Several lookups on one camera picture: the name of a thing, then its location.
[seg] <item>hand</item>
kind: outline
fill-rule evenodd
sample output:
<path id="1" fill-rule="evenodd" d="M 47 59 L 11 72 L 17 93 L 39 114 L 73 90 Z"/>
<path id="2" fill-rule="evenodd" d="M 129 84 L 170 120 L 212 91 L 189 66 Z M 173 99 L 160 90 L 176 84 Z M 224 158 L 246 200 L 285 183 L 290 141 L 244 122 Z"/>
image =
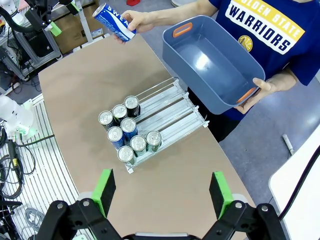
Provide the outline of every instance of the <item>hand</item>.
<path id="1" fill-rule="evenodd" d="M 150 12 L 139 12 L 127 10 L 121 15 L 129 23 L 128 30 L 133 31 L 136 29 L 137 33 L 144 33 L 154 28 L 152 14 Z M 120 44 L 125 44 L 120 38 L 114 35 Z"/>
<path id="2" fill-rule="evenodd" d="M 275 84 L 273 84 L 272 78 L 270 78 L 268 81 L 263 81 L 255 77 L 253 79 L 253 83 L 257 85 L 260 89 L 256 91 L 251 97 L 249 97 L 244 103 L 234 107 L 242 114 L 247 113 L 249 109 L 253 107 L 253 105 L 255 105 L 264 97 L 277 91 L 277 87 L 275 86 Z"/>

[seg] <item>silver can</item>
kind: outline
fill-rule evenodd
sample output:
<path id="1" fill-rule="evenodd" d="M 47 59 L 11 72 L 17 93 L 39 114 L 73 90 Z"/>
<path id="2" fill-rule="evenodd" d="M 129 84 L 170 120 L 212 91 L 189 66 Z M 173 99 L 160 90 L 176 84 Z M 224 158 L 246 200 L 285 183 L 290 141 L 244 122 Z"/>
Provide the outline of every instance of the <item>silver can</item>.
<path id="1" fill-rule="evenodd" d="M 141 109 L 136 96 L 127 96 L 124 100 L 124 105 L 127 108 L 128 117 L 136 118 L 140 115 Z"/>
<path id="2" fill-rule="evenodd" d="M 136 157 L 142 156 L 147 151 L 147 141 L 141 135 L 136 135 L 131 138 L 130 146 L 133 149 L 134 155 Z"/>
<path id="3" fill-rule="evenodd" d="M 146 150 L 155 153 L 161 146 L 161 134 L 158 131 L 150 131 L 146 135 Z"/>
<path id="4" fill-rule="evenodd" d="M 138 134 L 136 121 L 130 117 L 122 120 L 121 129 L 124 133 L 125 140 L 129 143 L 133 136 Z"/>
<path id="5" fill-rule="evenodd" d="M 120 125 L 122 120 L 128 116 L 127 108 L 123 104 L 118 104 L 118 105 L 114 106 L 114 108 L 112 109 L 112 114 L 113 114 L 115 120 Z"/>
<path id="6" fill-rule="evenodd" d="M 100 112 L 98 119 L 99 119 L 99 123 L 107 131 L 109 130 L 109 128 L 117 126 L 114 116 L 110 111 Z"/>
<path id="7" fill-rule="evenodd" d="M 107 136 L 116 149 L 120 149 L 125 145 L 125 136 L 120 127 L 111 127 L 107 132 Z"/>
<path id="8" fill-rule="evenodd" d="M 120 147 L 117 154 L 119 160 L 125 164 L 134 165 L 136 163 L 134 151 L 129 146 Z"/>

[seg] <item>pocari sweat can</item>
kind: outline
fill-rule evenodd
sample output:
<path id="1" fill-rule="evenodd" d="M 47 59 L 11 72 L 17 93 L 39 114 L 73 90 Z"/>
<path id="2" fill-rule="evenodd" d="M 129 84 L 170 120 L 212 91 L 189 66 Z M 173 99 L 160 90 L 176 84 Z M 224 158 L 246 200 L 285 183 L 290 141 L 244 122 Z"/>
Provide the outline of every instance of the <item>pocari sweat can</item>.
<path id="1" fill-rule="evenodd" d="M 129 41 L 136 35 L 137 30 L 129 31 L 128 21 L 106 3 L 100 5 L 94 11 L 92 16 L 104 24 L 108 29 L 110 29 L 110 31 L 112 31 L 124 42 Z"/>

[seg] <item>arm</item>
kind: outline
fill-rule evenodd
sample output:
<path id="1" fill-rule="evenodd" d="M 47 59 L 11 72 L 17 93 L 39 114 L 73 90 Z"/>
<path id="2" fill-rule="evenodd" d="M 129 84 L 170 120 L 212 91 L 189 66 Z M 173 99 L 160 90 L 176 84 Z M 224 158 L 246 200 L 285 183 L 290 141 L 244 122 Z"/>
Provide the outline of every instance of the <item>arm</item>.
<path id="1" fill-rule="evenodd" d="M 242 114 L 245 114 L 253 105 L 255 105 L 264 97 L 275 92 L 287 91 L 291 89 L 297 83 L 297 81 L 297 77 L 288 67 L 282 70 L 280 73 L 274 75 L 267 81 L 254 78 L 254 84 L 257 85 L 260 89 L 245 103 L 236 106 L 235 108 Z"/>
<path id="2" fill-rule="evenodd" d="M 218 9 L 209 0 L 197 0 L 176 8 L 138 12 L 127 10 L 122 16 L 130 22 L 128 29 L 138 33 L 151 30 L 155 26 L 174 25 L 197 15 L 212 16 Z"/>
<path id="3" fill-rule="evenodd" d="M 217 10 L 209 0 L 197 0 L 176 8 L 150 12 L 150 16 L 154 19 L 155 26 L 163 26 L 174 25 L 198 15 L 211 17 Z"/>

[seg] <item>orange handle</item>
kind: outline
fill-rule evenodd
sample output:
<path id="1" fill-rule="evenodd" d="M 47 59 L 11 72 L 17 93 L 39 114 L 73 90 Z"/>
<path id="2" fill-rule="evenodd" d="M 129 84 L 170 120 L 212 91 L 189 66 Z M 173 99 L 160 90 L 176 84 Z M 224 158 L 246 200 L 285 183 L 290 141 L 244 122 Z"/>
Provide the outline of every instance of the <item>orange handle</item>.
<path id="1" fill-rule="evenodd" d="M 188 32 L 188 31 L 190 31 L 191 29 L 192 29 L 192 22 L 188 22 L 188 23 L 186 23 L 186 24 L 184 24 L 184 25 L 176 28 L 176 29 L 173 31 L 172 36 L 173 36 L 174 38 L 179 37 L 180 35 L 182 35 L 182 34 Z"/>
<path id="2" fill-rule="evenodd" d="M 249 91 L 247 91 L 238 101 L 236 101 L 236 103 L 240 103 L 243 100 L 245 100 L 250 94 L 252 94 L 254 92 L 254 90 L 256 90 L 256 87 L 251 88 Z"/>

